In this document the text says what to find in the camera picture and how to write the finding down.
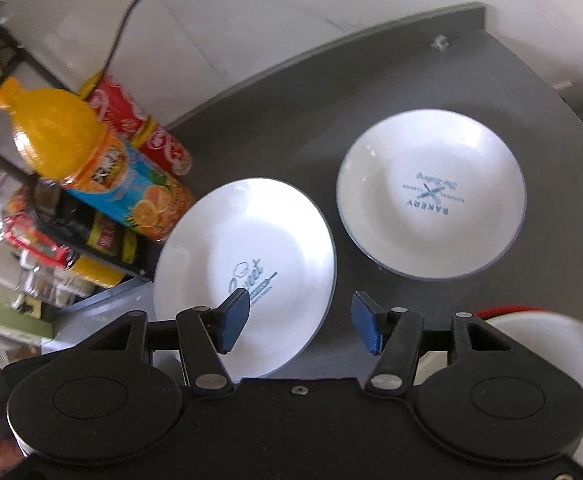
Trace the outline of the black metal spice rack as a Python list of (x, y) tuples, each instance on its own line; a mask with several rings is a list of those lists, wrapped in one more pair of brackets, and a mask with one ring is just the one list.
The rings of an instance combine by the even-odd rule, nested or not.
[[(20, 42), (0, 24), (0, 85), (7, 77), (13, 75), (18, 68), (26, 66), (33, 70), (45, 81), (47, 87), (67, 90), (67, 87), (46, 67), (44, 67)], [(150, 282), (154, 278), (159, 246), (156, 243), (145, 242), (145, 254), (142, 254), (140, 263), (125, 263), (120, 257), (113, 257), (98, 252), (97, 249), (87, 246), (77, 236), (69, 234), (66, 229), (58, 229), (54, 224), (45, 222), (41, 217), (41, 209), (35, 203), (35, 189), (41, 177), (28, 165), (21, 168), (0, 152), (0, 169), (10, 174), (22, 183), (26, 194), (26, 212), (31, 217), (34, 226), (52, 242), (70, 249), (73, 262), (78, 256), (87, 256), (101, 264), (110, 266), (128, 276), (134, 276), (144, 282)]]

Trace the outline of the red cola bottle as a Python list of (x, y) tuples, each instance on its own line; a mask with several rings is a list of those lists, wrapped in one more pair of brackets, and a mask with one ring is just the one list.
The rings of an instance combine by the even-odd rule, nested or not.
[(110, 74), (87, 79), (80, 92), (98, 119), (175, 179), (192, 169), (192, 155), (150, 116)]

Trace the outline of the white plate Sweet print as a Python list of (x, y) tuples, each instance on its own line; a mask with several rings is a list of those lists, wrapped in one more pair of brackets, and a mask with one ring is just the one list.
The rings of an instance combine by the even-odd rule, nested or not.
[(234, 181), (204, 196), (172, 231), (154, 274), (154, 313), (172, 320), (247, 290), (248, 321), (222, 362), (234, 382), (262, 377), (319, 331), (336, 271), (331, 230), (305, 193), (273, 179)]

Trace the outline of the orange juice bottle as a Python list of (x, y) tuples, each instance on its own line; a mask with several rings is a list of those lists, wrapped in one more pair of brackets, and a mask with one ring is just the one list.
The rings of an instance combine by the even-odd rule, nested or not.
[(101, 122), (67, 90), (0, 85), (0, 110), (14, 145), (39, 176), (153, 242), (166, 240), (192, 206), (192, 193)]

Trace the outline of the soy sauce bottle yellow label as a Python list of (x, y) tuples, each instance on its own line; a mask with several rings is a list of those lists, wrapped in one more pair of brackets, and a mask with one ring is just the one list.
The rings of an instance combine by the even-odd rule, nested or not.
[(38, 179), (26, 198), (36, 227), (69, 251), (64, 264), (69, 271), (104, 288), (118, 285), (127, 275), (146, 273), (144, 246), (137, 235), (59, 184)]

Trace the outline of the large white bowl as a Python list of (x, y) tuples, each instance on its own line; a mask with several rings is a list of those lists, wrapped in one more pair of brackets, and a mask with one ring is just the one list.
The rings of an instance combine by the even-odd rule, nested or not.
[(476, 465), (574, 476), (583, 467), (583, 324), (523, 311), (456, 313), (448, 347), (421, 358), (414, 412), (430, 437)]

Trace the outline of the white plate Bakery print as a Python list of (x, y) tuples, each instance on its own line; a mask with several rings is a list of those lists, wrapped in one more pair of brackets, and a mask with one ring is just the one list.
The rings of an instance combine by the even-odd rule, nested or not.
[(339, 216), (352, 242), (406, 278), (448, 281), (491, 266), (523, 227), (527, 187), (505, 142), (451, 110), (408, 110), (342, 159)]

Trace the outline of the red black bowl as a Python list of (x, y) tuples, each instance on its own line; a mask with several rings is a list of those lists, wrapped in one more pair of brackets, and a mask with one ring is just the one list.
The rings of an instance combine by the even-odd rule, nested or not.
[(509, 315), (520, 312), (543, 312), (543, 308), (529, 306), (498, 306), (479, 310), (476, 315), (482, 320), (491, 320), (499, 316)]

